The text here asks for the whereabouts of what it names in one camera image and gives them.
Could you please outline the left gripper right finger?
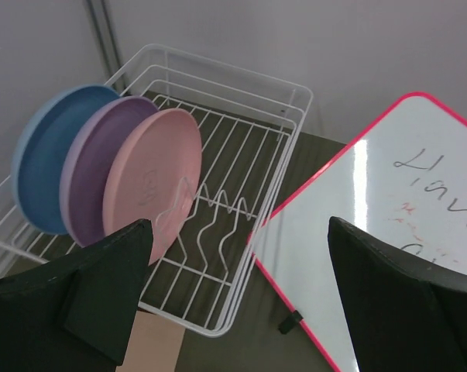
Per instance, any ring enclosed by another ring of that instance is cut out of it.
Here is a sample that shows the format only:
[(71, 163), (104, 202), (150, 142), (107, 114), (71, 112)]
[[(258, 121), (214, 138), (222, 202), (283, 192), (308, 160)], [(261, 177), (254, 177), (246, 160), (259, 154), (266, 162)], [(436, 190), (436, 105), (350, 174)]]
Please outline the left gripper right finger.
[(467, 371), (467, 275), (336, 216), (328, 248), (361, 371)]

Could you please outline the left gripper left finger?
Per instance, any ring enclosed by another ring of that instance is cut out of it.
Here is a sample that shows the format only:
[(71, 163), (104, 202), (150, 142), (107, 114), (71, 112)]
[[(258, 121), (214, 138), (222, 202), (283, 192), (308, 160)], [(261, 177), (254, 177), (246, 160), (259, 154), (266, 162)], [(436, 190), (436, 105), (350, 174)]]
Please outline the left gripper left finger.
[(140, 219), (0, 279), (0, 371), (114, 371), (136, 317), (153, 229)]

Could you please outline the blue plate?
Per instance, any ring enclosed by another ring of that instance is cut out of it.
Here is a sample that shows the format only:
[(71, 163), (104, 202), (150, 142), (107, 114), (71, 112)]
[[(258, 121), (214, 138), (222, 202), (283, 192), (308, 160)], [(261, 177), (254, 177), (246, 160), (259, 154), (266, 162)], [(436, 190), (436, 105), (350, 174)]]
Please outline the blue plate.
[(12, 195), (25, 219), (39, 231), (67, 234), (59, 201), (64, 161), (86, 121), (117, 98), (119, 93), (108, 86), (77, 86), (42, 104), (26, 124), (12, 157)]

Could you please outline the purple plate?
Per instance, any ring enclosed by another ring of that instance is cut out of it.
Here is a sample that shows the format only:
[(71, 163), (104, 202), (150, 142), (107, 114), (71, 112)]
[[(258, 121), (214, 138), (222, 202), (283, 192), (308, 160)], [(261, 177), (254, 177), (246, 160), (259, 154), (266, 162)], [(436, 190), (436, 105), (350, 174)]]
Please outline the purple plate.
[(59, 200), (64, 225), (79, 246), (105, 236), (102, 201), (112, 163), (128, 135), (157, 112), (148, 98), (118, 98), (92, 114), (77, 133), (64, 161)]

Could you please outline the pink plate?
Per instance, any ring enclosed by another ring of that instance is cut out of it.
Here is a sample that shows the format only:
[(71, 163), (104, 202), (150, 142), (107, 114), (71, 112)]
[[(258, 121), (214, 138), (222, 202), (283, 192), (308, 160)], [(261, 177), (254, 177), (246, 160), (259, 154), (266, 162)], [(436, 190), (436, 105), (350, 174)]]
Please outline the pink plate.
[(102, 204), (105, 234), (148, 219), (153, 228), (149, 263), (157, 262), (189, 216), (201, 162), (201, 134), (189, 112), (169, 108), (143, 120), (109, 171)]

